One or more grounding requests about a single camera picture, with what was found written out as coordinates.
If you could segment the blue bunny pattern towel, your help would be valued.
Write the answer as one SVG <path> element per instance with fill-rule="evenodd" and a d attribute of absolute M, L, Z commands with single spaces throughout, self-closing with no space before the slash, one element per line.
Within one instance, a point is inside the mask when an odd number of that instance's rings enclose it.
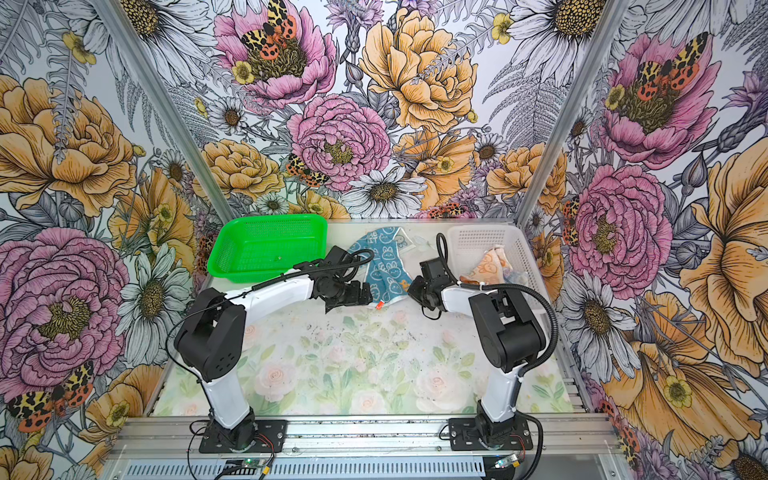
<path fill-rule="evenodd" d="M 373 259 L 365 265 L 365 282 L 370 286 L 377 308 L 407 296 L 413 279 L 405 269 L 401 254 L 413 248 L 414 243 L 399 226 L 370 231 L 351 245 L 352 251 L 373 252 Z"/>

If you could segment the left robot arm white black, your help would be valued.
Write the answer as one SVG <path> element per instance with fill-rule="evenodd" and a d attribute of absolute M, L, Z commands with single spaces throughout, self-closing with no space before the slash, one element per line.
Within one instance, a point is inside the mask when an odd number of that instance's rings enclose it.
<path fill-rule="evenodd" d="M 273 279 L 234 293 L 208 288 L 198 295 L 180 325 L 174 349 L 200 382 L 209 404 L 201 452 L 282 449 L 280 432 L 258 424 L 236 372 L 246 327 L 306 300 L 323 301 L 327 312 L 371 305 L 370 285 L 355 276 L 374 258 L 368 248 L 348 252 L 334 246 L 325 257 L 296 264 Z"/>

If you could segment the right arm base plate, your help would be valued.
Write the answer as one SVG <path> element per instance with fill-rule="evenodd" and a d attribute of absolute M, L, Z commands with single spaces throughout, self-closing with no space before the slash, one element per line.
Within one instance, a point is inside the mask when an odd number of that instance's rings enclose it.
<path fill-rule="evenodd" d="M 452 451 L 528 451 L 534 447 L 528 422 L 520 415 L 503 422 L 481 416 L 451 418 L 448 435 Z"/>

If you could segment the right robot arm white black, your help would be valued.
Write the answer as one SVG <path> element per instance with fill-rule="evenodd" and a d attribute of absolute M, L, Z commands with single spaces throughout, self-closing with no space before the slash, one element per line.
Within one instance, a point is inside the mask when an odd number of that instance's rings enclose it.
<path fill-rule="evenodd" d="M 524 376 L 552 355 L 557 322 L 548 299 L 520 284 L 471 284 L 459 281 L 441 258 L 422 261 L 408 295 L 424 312 L 462 314 L 475 325 L 482 351 L 495 368 L 478 401 L 465 444 L 485 449 L 510 444 L 529 448 L 528 421 L 517 406 Z"/>

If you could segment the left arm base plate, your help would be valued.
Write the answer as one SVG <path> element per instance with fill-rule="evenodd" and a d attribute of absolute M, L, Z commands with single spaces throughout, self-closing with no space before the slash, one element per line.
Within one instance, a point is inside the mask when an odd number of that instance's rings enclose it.
<path fill-rule="evenodd" d="M 244 419 L 232 429 L 212 421 L 198 447 L 203 454 L 280 453 L 287 436 L 286 420 Z"/>

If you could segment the green plastic basket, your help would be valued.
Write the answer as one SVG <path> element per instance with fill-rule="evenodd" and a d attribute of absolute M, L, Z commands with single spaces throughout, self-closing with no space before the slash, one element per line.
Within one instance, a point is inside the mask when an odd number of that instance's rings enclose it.
<path fill-rule="evenodd" d="M 272 279 L 326 253 L 327 220 L 316 214 L 248 216 L 225 224 L 207 262 L 208 273 L 233 283 Z"/>

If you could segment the white plastic basket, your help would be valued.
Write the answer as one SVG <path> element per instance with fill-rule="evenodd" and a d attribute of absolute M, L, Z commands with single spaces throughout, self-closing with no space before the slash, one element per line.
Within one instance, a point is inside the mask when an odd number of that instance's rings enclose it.
<path fill-rule="evenodd" d="M 522 231 L 508 224 L 461 224 L 447 233 L 448 264 L 456 277 L 468 275 L 490 248 L 501 245 L 515 269 L 524 270 L 531 286 L 550 301 L 539 268 Z"/>

